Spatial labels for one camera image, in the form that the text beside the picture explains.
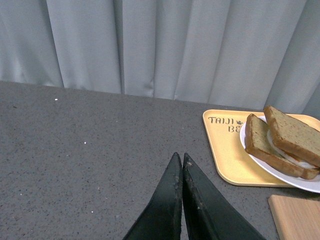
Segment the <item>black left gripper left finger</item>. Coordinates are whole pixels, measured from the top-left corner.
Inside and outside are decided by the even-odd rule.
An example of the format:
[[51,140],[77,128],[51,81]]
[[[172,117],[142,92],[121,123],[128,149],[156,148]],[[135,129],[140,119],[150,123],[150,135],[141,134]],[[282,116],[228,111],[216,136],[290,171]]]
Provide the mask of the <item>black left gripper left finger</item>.
[[178,153],[167,165],[149,203],[125,240],[179,240],[183,201],[183,170]]

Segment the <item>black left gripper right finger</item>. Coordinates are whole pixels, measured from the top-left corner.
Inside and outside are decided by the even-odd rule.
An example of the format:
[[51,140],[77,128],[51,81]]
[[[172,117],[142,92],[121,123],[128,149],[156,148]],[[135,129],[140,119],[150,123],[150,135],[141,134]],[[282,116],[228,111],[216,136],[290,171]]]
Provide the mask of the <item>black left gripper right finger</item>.
[[183,208],[190,240],[263,240],[187,154],[183,159]]

